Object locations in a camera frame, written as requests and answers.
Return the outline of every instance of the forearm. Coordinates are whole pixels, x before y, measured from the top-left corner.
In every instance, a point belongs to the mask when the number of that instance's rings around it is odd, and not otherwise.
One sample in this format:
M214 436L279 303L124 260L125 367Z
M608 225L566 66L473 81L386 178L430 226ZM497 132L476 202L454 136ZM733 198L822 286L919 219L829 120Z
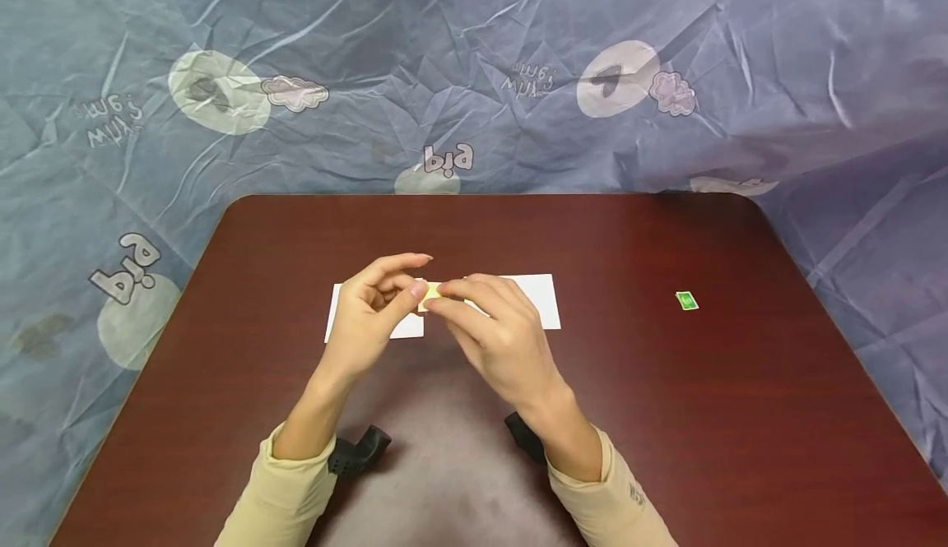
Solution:
M565 383L520 416L542 440L550 486L588 545L677 547L625 459Z
M336 487L327 461L351 385L353 381L317 369L286 422L261 443L217 547L298 547L306 542Z
M520 417L543 442L550 465L580 482L599 482L602 445L565 382L534 405L518 407Z
M322 453L336 434L355 379L316 368L273 443L273 456L305 461Z

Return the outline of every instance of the beige long-sleeve shirt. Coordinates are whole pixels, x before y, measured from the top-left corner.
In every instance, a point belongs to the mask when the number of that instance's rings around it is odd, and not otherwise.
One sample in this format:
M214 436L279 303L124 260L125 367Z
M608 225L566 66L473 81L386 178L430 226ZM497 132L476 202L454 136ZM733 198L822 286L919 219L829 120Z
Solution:
M216 547L302 547L325 512L336 487L337 477L328 469L335 437L315 458L282 461L273 458L273 439L280 428L260 443L250 481L227 517ZM602 443L601 482L581 483L547 462L550 487L588 545L677 547L625 459L609 436L597 432Z

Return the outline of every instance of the white paper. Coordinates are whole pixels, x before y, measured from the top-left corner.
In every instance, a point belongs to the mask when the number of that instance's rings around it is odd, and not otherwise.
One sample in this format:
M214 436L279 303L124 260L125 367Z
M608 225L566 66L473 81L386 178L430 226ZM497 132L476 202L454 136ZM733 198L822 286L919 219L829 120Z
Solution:
M560 309L556 306L556 292L553 287L553 274L537 273L526 276L501 276L516 281L530 302L539 312L539 322L544 329L560 329ZM464 302L481 310L478 305L464 300Z
M329 303L329 321L326 322L326 339L323 340L323 343L329 342L329 334L332 330L332 320L334 320L336 317L336 306L339 302L339 290L341 288L342 284L335 284L332 286L332 300ZM425 318L412 313L409 316L402 318L401 322L395 325L395 329L392 331L392 335L388 336L388 339L404 340L406 337L423 336L425 336Z
M556 292L553 287L553 274L537 273L523 276L503 276L516 281L523 293L527 295L530 302L536 306L539 312L539 322L544 329L560 329L560 309L556 306ZM342 284L332 286L332 300L329 304L329 322L326 323L326 339L323 343L329 342L329 333L332 330L332 319L336 317L336 305L339 300L339 289ZM473 308L478 308L474 303L467 301ZM403 318L397 324L389 340L403 340L406 337L425 336L425 318L421 315L411 313Z

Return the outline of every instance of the dark red table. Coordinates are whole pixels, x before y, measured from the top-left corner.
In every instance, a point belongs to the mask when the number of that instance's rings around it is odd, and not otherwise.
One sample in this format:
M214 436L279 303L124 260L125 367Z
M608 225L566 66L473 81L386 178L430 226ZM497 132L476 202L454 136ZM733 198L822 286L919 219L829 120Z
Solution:
M319 360L332 284L401 252L435 255L430 280L553 274L557 364L682 546L948 545L948 499L765 217L686 193L239 200L53 545L211 545ZM581 545L428 323L351 397L342 435L394 442L311 544Z

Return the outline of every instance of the hand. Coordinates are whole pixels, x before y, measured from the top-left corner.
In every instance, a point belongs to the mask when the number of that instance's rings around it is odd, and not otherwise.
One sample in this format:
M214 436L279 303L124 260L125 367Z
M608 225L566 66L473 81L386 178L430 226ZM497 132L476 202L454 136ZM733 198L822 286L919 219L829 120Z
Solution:
M431 261L423 253L380 257L346 280L339 290L336 318L318 370L332 378L361 377L379 359L402 318L416 309L428 284L404 269Z
M467 360L501 398L532 410L563 390L539 312L515 281L478 273L445 281L438 291L451 298L426 300L425 307L444 317Z

